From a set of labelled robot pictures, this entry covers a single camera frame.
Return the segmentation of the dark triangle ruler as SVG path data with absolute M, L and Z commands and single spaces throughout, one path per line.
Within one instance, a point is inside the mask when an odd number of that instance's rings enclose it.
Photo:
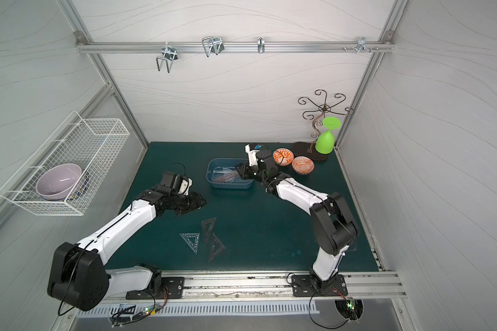
M 213 229 L 215 227 L 215 222 L 217 221 L 217 218 L 210 218 L 207 220 L 204 220 L 201 222 L 201 227 L 202 227 L 202 233 L 204 236 L 204 242 L 208 243 L 208 240 L 210 239 L 211 235 L 213 234 Z
M 211 246 L 209 250 L 208 262 L 212 262 L 215 258 L 221 255 L 225 249 L 225 245 L 219 240 L 217 235 L 213 233 L 211 235 Z

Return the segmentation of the blue plastic storage box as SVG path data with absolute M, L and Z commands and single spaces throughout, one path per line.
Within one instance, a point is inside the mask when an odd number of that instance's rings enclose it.
M 236 165 L 247 163 L 245 159 L 215 158 L 208 163 L 206 179 L 212 188 L 248 190 L 253 185 L 253 179 L 241 179 L 236 171 Z

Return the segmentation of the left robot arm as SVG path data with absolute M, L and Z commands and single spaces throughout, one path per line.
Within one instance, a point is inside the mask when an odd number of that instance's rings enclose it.
M 73 308 L 89 311 L 107 297 L 128 292 L 162 292 L 161 270 L 148 265 L 107 269 L 117 250 L 138 230 L 166 210 L 178 215 L 207 204 L 200 193 L 167 194 L 145 190 L 113 220 L 76 244 L 65 242 L 54 252 L 48 296 Z

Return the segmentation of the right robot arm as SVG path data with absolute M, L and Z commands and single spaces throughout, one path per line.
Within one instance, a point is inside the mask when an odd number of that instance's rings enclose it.
M 236 171 L 242 179 L 260 182 L 267 193 L 288 201 L 306 212 L 319 245 L 318 255 L 310 270 L 313 281 L 320 284 L 334 280 L 340 262 L 356 243 L 359 229 L 345 198 L 339 193 L 326 194 L 311 189 L 276 167 L 241 163 Z

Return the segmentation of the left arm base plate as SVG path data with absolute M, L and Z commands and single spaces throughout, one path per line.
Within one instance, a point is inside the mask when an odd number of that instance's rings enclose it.
M 181 299 L 184 289 L 183 277 L 163 277 L 156 275 L 143 290 L 134 290 L 126 293 L 128 300 L 143 299 Z

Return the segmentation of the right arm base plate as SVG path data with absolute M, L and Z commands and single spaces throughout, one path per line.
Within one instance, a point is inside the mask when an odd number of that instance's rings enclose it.
M 315 275 L 289 273 L 286 282 L 291 286 L 294 297 L 347 297 L 348 289 L 341 274 L 327 281 L 320 281 Z

